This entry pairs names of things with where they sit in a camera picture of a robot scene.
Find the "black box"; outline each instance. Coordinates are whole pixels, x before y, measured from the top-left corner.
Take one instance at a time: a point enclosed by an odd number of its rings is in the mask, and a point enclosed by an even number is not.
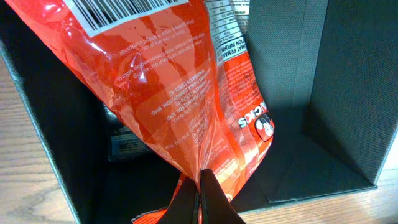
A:
[[[109,163],[101,103],[4,1],[1,10],[4,61],[76,221],[129,223],[166,207],[178,170],[156,155]],[[398,125],[398,1],[252,1],[250,17],[276,129],[233,207],[375,189]]]

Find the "plastic wrapper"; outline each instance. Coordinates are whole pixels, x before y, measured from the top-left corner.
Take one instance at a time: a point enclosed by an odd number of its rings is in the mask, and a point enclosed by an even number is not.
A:
[[[111,137],[110,145],[108,146],[108,160],[110,162],[131,160],[152,152],[105,105],[104,110],[108,135]]]
[[[212,169],[232,200],[262,161],[274,123],[230,1],[6,1],[139,139],[196,183]]]

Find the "plastic bag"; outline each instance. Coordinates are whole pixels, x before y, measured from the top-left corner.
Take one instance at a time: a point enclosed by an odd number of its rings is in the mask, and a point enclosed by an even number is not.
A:
[[[158,155],[228,200],[274,123],[228,0],[6,0],[54,54]]]

